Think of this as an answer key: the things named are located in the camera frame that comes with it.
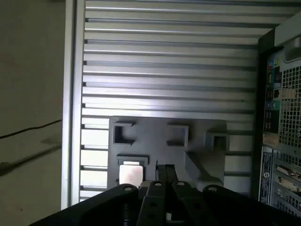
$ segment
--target label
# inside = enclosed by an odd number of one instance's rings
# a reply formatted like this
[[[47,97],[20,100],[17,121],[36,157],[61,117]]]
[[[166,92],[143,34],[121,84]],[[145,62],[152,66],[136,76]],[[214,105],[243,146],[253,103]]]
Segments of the label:
[[[272,182],[273,150],[264,147],[261,152],[261,178],[258,201],[270,205],[270,193]]]
[[[262,142],[265,145],[269,145],[271,147],[277,147],[279,144],[279,135],[275,134],[263,134]]]

